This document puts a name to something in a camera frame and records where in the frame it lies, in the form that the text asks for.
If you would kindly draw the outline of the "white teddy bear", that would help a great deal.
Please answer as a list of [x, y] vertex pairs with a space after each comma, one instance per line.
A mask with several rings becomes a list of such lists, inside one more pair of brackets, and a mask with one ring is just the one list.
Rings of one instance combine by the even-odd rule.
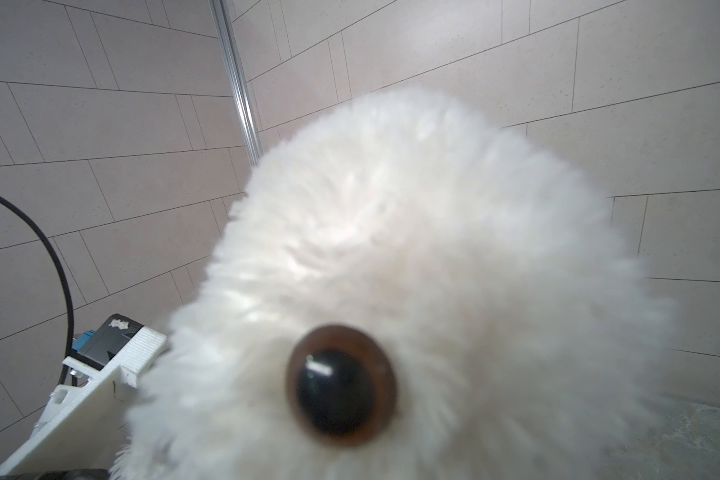
[[271, 149], [115, 479], [588, 479], [651, 426], [672, 330], [576, 166], [440, 92]]

